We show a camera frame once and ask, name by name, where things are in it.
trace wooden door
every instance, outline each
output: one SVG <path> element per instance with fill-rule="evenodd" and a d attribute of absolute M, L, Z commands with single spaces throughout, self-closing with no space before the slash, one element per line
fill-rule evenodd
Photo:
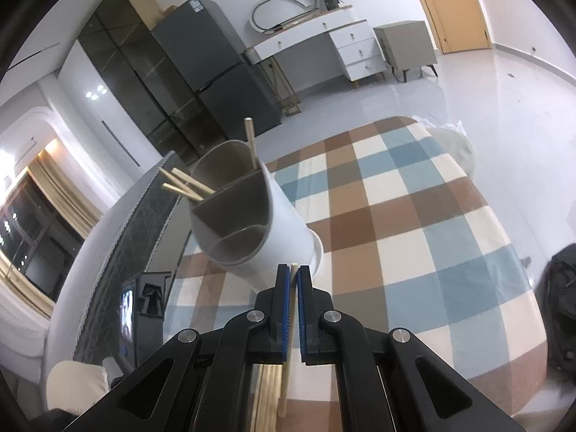
<path fill-rule="evenodd" d="M 420 0 L 442 53 L 490 48 L 478 0 Z"/>

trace door frame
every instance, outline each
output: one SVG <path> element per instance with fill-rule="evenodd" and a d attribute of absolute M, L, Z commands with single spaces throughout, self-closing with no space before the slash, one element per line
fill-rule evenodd
<path fill-rule="evenodd" d="M 434 23 L 432 15 L 430 14 L 430 9 L 428 9 L 428 4 L 426 3 L 425 0 L 420 0 L 420 4 L 422 5 L 422 9 L 424 10 L 424 13 L 426 14 L 426 19 L 428 20 L 428 24 L 430 25 L 430 28 L 432 30 L 432 35 L 434 37 L 434 42 L 436 43 L 436 47 L 438 50 L 440 50 L 440 53 L 444 54 L 444 51 L 442 50 L 442 44 L 440 44 L 440 34 L 438 33 L 438 28 L 436 28 L 436 24 Z M 492 37 L 491 37 L 490 31 L 488 30 L 488 24 L 486 23 L 486 14 L 485 14 L 482 6 L 480 5 L 480 0 L 476 0 L 476 5 L 478 6 L 478 10 L 480 11 L 480 14 L 482 15 L 482 19 L 484 20 L 486 37 L 488 38 L 488 46 L 489 46 L 489 48 L 492 49 L 492 48 L 494 48 L 494 46 L 492 44 Z"/>

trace refrigerator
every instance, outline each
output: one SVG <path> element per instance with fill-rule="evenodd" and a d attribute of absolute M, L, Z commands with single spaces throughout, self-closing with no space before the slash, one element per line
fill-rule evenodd
<path fill-rule="evenodd" d="M 280 124 L 278 98 L 215 2 L 188 0 L 152 33 L 229 139 L 246 140 L 246 117 L 257 135 Z"/>

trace white tile floor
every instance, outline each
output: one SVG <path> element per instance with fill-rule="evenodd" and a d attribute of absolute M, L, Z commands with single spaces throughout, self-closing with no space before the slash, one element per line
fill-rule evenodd
<path fill-rule="evenodd" d="M 385 82 L 369 78 L 358 90 L 338 78 L 260 135 L 258 154 L 268 162 L 395 115 L 461 121 L 477 154 L 474 183 L 519 256 L 532 259 L 534 284 L 546 261 L 576 240 L 567 220 L 576 200 L 576 87 L 496 50 L 442 56 L 437 70 L 439 78 L 412 70 L 407 84 L 389 71 Z"/>

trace tablecloth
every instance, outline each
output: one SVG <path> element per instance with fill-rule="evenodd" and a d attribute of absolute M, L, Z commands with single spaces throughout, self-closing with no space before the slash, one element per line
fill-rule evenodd
<path fill-rule="evenodd" d="M 267 166 L 322 239 L 313 284 L 335 308 L 373 329 L 410 329 L 508 414 L 536 393 L 546 337 L 534 293 L 494 212 L 423 126 L 387 118 Z M 220 328 L 255 297 L 192 236 L 165 339 L 186 327 Z M 289 398 L 279 430 L 339 430 L 333 367 L 293 363 Z"/>

